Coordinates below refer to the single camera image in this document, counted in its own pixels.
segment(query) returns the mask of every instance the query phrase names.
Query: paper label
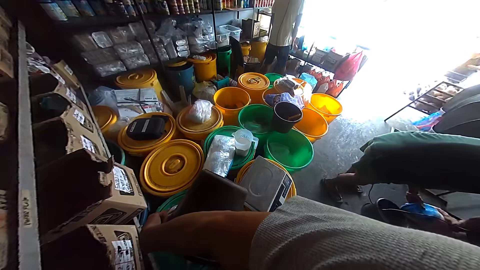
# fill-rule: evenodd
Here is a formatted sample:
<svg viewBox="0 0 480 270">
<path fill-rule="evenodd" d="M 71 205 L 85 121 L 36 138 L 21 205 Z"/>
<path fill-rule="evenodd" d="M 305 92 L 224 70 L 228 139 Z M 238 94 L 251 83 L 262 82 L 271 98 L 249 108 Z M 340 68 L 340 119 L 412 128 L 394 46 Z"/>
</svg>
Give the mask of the paper label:
<svg viewBox="0 0 480 270">
<path fill-rule="evenodd" d="M 115 250 L 115 269 L 134 270 L 135 256 L 131 240 L 112 241 Z"/>
<path fill-rule="evenodd" d="M 115 179 L 115 189 L 120 190 L 126 193 L 133 191 L 132 185 L 128 180 L 127 173 L 124 169 L 114 166 L 113 167 L 113 178 Z"/>
<path fill-rule="evenodd" d="M 89 150 L 92 153 L 97 153 L 95 150 L 96 148 L 95 144 L 91 140 L 87 139 L 83 135 L 80 136 L 80 139 L 82 140 L 82 145 L 84 146 L 85 149 Z"/>
<path fill-rule="evenodd" d="M 68 74 L 70 74 L 70 76 L 73 75 L 73 70 L 68 65 L 65 65 L 65 71 L 68 72 Z"/>
<path fill-rule="evenodd" d="M 80 124 L 85 123 L 85 116 L 79 110 L 75 109 L 75 111 L 73 112 L 73 117 L 75 117 L 75 119 L 78 120 L 78 122 L 80 122 Z"/>
</svg>

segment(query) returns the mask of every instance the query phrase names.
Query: white plastic bag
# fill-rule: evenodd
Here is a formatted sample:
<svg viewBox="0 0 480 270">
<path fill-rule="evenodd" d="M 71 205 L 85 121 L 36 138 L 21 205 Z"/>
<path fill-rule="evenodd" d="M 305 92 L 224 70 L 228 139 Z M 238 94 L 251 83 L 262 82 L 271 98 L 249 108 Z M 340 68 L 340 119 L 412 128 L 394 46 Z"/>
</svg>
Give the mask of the white plastic bag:
<svg viewBox="0 0 480 270">
<path fill-rule="evenodd" d="M 210 119 L 212 116 L 212 106 L 208 100 L 199 99 L 195 101 L 194 105 L 188 111 L 188 119 L 194 121 L 195 123 L 203 123 Z"/>
</svg>

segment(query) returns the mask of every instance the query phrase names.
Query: sandal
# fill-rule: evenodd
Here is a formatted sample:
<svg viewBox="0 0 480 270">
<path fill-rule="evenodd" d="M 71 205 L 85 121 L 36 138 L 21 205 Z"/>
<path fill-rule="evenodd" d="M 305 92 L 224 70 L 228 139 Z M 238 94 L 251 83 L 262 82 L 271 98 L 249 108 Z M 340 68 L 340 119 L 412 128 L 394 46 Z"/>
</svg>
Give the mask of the sandal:
<svg viewBox="0 0 480 270">
<path fill-rule="evenodd" d="M 338 191 L 338 188 L 336 187 L 336 185 L 329 185 L 326 183 L 326 179 L 327 178 L 323 178 L 322 180 L 320 180 L 320 185 L 327 191 L 327 194 L 328 196 L 338 202 L 338 203 L 343 203 L 343 198 L 342 196 L 340 195 L 339 191 Z"/>
</svg>

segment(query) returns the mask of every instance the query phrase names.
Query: yellow bucket lid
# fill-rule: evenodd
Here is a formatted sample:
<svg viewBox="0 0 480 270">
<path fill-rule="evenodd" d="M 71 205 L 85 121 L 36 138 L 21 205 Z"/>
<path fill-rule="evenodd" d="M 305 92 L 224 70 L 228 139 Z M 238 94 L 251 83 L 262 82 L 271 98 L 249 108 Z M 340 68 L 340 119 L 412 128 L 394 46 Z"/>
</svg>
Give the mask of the yellow bucket lid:
<svg viewBox="0 0 480 270">
<path fill-rule="evenodd" d="M 158 196 L 187 189 L 204 166 L 200 146 L 189 140 L 173 140 L 151 152 L 142 164 L 143 188 Z"/>
<path fill-rule="evenodd" d="M 210 119 L 203 122 L 202 124 L 196 123 L 188 118 L 188 112 L 193 105 L 190 105 L 184 108 L 177 116 L 177 127 L 187 132 L 200 133 L 205 132 L 215 126 L 222 120 L 222 113 L 220 110 L 212 106 L 212 115 Z"/>
<path fill-rule="evenodd" d="M 109 106 L 96 105 L 92 107 L 92 110 L 102 132 L 108 130 L 117 121 L 117 114 Z"/>
<path fill-rule="evenodd" d="M 143 69 L 135 71 L 131 74 L 121 75 L 117 77 L 117 84 L 121 86 L 135 86 L 149 83 L 156 78 L 156 72 L 153 69 Z"/>
<path fill-rule="evenodd" d="M 270 85 L 270 81 L 260 73 L 248 72 L 240 75 L 239 84 L 248 90 L 265 90 Z"/>
<path fill-rule="evenodd" d="M 142 115 L 139 115 L 139 116 L 135 117 L 135 119 L 150 118 L 153 115 L 166 115 L 166 116 L 168 116 L 169 121 L 165 123 L 166 132 L 163 133 L 163 135 L 159 139 L 136 141 L 136 140 L 128 137 L 128 135 L 127 135 L 128 126 L 126 126 L 119 134 L 119 144 L 123 149 L 130 148 L 130 149 L 134 149 L 134 150 L 141 150 L 141 149 L 147 149 L 147 148 L 155 147 L 156 145 L 161 144 L 172 132 L 174 132 L 175 119 L 173 118 L 173 116 L 171 116 L 167 113 L 164 113 L 164 112 L 149 112 L 149 113 L 144 113 Z"/>
</svg>

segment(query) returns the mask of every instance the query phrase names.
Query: red plastic bag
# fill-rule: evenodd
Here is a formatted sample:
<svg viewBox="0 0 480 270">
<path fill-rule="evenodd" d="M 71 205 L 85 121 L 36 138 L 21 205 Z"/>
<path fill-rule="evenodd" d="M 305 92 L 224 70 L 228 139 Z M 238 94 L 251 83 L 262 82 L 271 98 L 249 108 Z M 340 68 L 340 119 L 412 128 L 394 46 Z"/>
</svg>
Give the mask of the red plastic bag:
<svg viewBox="0 0 480 270">
<path fill-rule="evenodd" d="M 334 79 L 340 81 L 351 81 L 360 67 L 363 53 L 350 54 L 347 60 L 335 71 Z"/>
</svg>

